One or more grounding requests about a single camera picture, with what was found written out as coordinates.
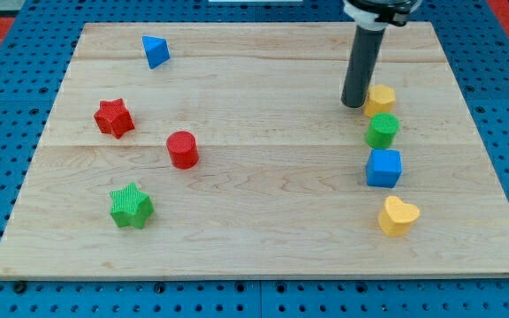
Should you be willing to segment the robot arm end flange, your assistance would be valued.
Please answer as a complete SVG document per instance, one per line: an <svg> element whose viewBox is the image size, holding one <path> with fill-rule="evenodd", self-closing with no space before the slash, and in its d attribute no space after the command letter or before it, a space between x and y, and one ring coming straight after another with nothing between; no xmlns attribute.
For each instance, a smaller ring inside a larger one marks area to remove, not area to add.
<svg viewBox="0 0 509 318"><path fill-rule="evenodd" d="M358 27L381 31L387 26L403 27L422 0L343 0L344 13Z"/></svg>

